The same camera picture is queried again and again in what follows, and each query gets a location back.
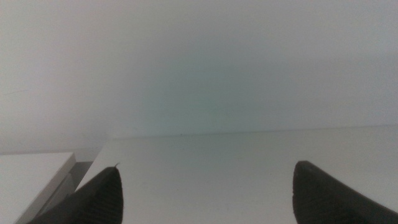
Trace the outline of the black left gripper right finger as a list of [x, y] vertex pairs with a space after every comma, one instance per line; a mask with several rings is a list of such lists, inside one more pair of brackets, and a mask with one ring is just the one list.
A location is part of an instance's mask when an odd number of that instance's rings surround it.
[[309, 161], [293, 174], [292, 206], [299, 224], [397, 224], [397, 212], [348, 187]]

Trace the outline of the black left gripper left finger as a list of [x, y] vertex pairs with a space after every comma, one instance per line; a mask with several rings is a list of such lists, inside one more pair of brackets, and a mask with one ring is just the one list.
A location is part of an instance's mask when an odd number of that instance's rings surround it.
[[107, 167], [71, 196], [29, 224], [121, 224], [123, 188], [119, 170]]

